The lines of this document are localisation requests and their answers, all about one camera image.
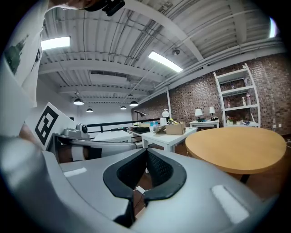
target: white column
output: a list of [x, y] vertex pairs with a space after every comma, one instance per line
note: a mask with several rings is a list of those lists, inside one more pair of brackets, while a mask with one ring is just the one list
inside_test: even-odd
[[166, 86], [166, 92], [167, 92], [167, 99], [168, 99], [169, 115], [170, 115], [170, 118], [172, 118], [172, 111], [171, 111], [171, 103], [170, 103], [169, 88], [168, 88], [167, 86]]

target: desk lamp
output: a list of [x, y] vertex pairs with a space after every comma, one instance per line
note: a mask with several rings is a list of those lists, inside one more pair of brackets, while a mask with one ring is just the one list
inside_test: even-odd
[[164, 109], [164, 111], [163, 111], [163, 113], [162, 113], [162, 116], [163, 116], [163, 118], [167, 118], [167, 117], [169, 117], [169, 109]]
[[201, 109], [195, 109], [195, 116], [198, 117], [198, 122], [201, 122], [200, 120], [200, 117], [199, 116], [202, 116], [203, 113], [202, 113], [202, 110]]
[[141, 117], [146, 116], [146, 114], [143, 113], [143, 112], [137, 111], [137, 110], [134, 110], [133, 112], [136, 112], [137, 113], [137, 127], [138, 127], [138, 114], [140, 114]]
[[209, 114], [212, 114], [211, 120], [214, 121], [213, 119], [213, 113], [215, 113], [215, 109], [213, 106], [209, 107]]

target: fluorescent light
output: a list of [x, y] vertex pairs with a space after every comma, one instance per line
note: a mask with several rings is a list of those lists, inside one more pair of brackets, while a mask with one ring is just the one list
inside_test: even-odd
[[70, 46], [70, 38], [68, 36], [54, 38], [54, 39], [42, 41], [40, 44], [41, 44], [42, 50], [60, 48], [60, 47], [68, 47], [68, 46]]
[[175, 63], [171, 62], [170, 60], [166, 59], [165, 57], [161, 56], [160, 54], [157, 54], [156, 52], [151, 52], [149, 55], [149, 58], [171, 68], [172, 70], [176, 72], [181, 72], [183, 69], [179, 66], [177, 66]]
[[270, 35], [269, 35], [269, 38], [273, 38], [273, 37], [276, 36], [276, 23], [272, 18], [270, 18], [270, 21], [271, 21], [271, 23], [270, 23]]

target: white table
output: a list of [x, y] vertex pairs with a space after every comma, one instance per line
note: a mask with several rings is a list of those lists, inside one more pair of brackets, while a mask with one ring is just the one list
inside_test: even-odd
[[186, 128], [183, 135], [169, 135], [166, 133], [143, 133], [141, 134], [142, 147], [148, 148], [148, 142], [162, 146], [165, 151], [175, 152], [175, 145], [184, 141], [190, 134], [197, 132], [197, 128]]
[[127, 132], [132, 133], [134, 137], [135, 137], [135, 135], [141, 136], [141, 134], [142, 134], [141, 132], [135, 132], [135, 131], [130, 130], [130, 129], [127, 129]]
[[219, 128], [219, 120], [207, 120], [206, 122], [193, 121], [190, 122], [190, 127], [214, 127]]
[[92, 141], [100, 142], [131, 142], [131, 134], [123, 131], [107, 131], [103, 133], [98, 133], [97, 136]]

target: white lampshade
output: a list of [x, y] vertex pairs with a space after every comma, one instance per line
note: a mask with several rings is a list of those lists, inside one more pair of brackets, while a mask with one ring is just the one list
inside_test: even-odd
[[195, 116], [202, 116], [202, 110], [201, 109], [195, 109]]
[[214, 109], [213, 106], [212, 106], [212, 107], [209, 107], [209, 113], [210, 113], [210, 114], [215, 113], [215, 109]]
[[166, 117], [166, 118], [169, 117], [169, 112], [166, 111], [166, 110], [163, 111], [162, 116], [163, 116], [163, 117]]

